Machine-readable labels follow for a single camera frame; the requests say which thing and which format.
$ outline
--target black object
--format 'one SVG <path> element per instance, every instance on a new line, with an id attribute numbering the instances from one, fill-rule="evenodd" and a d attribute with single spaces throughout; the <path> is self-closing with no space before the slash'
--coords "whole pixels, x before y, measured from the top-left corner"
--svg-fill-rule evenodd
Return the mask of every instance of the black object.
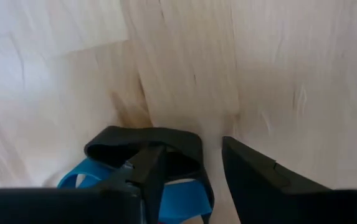
<path id="1" fill-rule="evenodd" d="M 357 223 L 357 190 L 330 190 L 231 137 L 222 159 L 241 223 Z"/>
<path id="2" fill-rule="evenodd" d="M 183 178 L 214 196 L 199 136 L 167 128 L 107 127 L 85 146 L 87 157 L 115 169 L 87 189 L 0 189 L 0 223 L 158 222 L 164 184 Z M 208 223 L 210 215 L 203 215 Z"/>

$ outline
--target blue strap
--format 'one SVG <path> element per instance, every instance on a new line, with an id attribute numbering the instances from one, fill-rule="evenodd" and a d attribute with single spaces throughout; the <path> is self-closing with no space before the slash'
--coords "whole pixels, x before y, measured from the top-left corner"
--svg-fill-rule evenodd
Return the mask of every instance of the blue strap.
<path id="1" fill-rule="evenodd" d="M 105 180 L 113 170 L 102 167 L 90 159 L 84 159 L 59 182 L 58 188 L 76 188 L 79 174 L 86 175 L 78 188 L 86 188 Z M 212 212 L 202 183 L 194 180 L 165 185 L 161 199 L 159 221 L 166 224 L 181 223 L 198 215 Z"/>

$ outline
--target wood grain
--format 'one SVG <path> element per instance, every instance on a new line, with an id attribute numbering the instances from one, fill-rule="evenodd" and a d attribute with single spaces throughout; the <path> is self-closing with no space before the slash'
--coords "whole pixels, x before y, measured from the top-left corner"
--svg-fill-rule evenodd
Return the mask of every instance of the wood grain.
<path id="1" fill-rule="evenodd" d="M 126 40 L 119 0 L 0 0 L 0 37 L 43 56 Z"/>
<path id="2" fill-rule="evenodd" d="M 0 186 L 55 185 L 110 124 L 200 135 L 212 223 L 223 135 L 357 188 L 357 0 L 0 0 Z"/>

